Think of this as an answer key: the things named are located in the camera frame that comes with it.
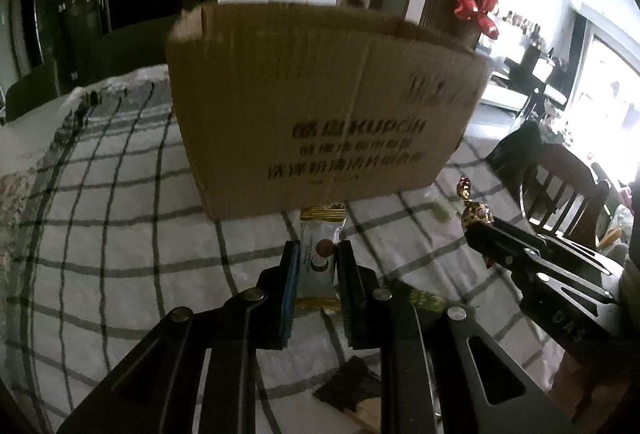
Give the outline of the red gold candy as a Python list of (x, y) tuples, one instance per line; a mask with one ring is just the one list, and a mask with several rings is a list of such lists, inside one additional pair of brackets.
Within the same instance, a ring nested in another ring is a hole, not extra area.
[(476, 223), (490, 225), (494, 222), (494, 217), (488, 205), (471, 198), (471, 181), (465, 176), (461, 176), (458, 181), (457, 195), (463, 202), (463, 211), (461, 214), (461, 226), (463, 230), (467, 230), (471, 225)]

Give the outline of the white gold snack bar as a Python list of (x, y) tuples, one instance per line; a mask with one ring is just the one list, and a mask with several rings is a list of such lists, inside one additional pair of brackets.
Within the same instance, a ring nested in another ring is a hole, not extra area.
[(335, 310), (340, 307), (335, 289), (334, 249), (346, 223), (343, 203), (307, 206), (300, 210), (300, 261), (296, 310)]

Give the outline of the wooden dining chair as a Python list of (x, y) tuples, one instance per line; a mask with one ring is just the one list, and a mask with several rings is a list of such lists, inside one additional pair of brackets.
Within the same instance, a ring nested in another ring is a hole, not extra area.
[(597, 182), (590, 168), (570, 150), (544, 144), (527, 165), (518, 196), (521, 210), (537, 234), (596, 250), (597, 224), (610, 189), (609, 182)]

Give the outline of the pale green wrapped snack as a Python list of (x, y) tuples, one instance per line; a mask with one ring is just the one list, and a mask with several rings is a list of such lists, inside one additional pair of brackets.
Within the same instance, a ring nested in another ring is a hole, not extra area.
[(446, 223), (454, 217), (456, 209), (448, 201), (437, 200), (432, 204), (432, 212), (436, 220)]

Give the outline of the dark green cracker packet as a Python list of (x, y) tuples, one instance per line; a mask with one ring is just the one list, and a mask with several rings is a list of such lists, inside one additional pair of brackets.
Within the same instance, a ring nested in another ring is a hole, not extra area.
[(426, 310), (427, 312), (443, 313), (450, 307), (460, 307), (469, 316), (474, 317), (476, 315), (476, 308), (469, 306), (468, 304), (451, 301), (449, 298), (443, 298), (431, 292), (426, 292), (417, 289), (410, 284), (406, 284), (402, 280), (394, 280), (390, 284), (390, 290), (394, 293), (400, 294), (403, 298), (406, 298), (419, 310)]

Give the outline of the black brown snack packet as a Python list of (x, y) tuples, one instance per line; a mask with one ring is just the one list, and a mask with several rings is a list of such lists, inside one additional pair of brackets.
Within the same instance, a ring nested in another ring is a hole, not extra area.
[(357, 356), (340, 365), (329, 381), (314, 391), (314, 398), (346, 414), (370, 433), (381, 432), (382, 382)]

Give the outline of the dark jacket on chair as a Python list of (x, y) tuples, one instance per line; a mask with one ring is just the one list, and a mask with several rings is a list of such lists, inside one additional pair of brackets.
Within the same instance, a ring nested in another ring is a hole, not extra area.
[(518, 196), (524, 171), (539, 156), (544, 142), (539, 124), (525, 121), (495, 146), (485, 158), (486, 163), (510, 192), (513, 199)]

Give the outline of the checkered white tablecloth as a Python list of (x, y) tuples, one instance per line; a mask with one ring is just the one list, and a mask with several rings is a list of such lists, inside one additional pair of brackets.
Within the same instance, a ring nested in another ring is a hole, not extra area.
[[(542, 388), (562, 348), (518, 308), (501, 268), (462, 236), (457, 181), (524, 225), (462, 140), (431, 186), (350, 202), (344, 237), (382, 281), (476, 308), (483, 328)], [(446, 223), (432, 204), (448, 201)], [(251, 287), (298, 237), (296, 212), (213, 222), (204, 214), (165, 67), (49, 102), (1, 131), (1, 376), (32, 426), (56, 431), (168, 310), (202, 312)]]

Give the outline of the red balloon dog sculpture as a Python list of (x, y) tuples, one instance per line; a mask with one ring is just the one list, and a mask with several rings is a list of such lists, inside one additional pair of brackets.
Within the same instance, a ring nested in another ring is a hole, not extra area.
[(454, 16), (460, 21), (474, 21), (484, 35), (491, 40), (499, 37), (499, 29), (489, 17), (498, 0), (456, 0)]

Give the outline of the brown cardboard box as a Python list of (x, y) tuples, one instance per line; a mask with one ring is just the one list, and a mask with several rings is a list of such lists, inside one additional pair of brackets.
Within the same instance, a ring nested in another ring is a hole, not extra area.
[(211, 220), (431, 185), (492, 71), (450, 36), (384, 12), (277, 2), (186, 12), (166, 58)]

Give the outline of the dark upholstered chair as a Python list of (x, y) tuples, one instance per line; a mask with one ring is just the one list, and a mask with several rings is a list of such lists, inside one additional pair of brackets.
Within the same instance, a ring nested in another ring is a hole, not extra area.
[(75, 86), (86, 86), (110, 76), (157, 66), (166, 62), (165, 43), (177, 16), (155, 19), (121, 28), (100, 38), (81, 65), (85, 76), (64, 80), (61, 64), (55, 58), (40, 64), (6, 92), (6, 122), (12, 122), (55, 98), (68, 94)]

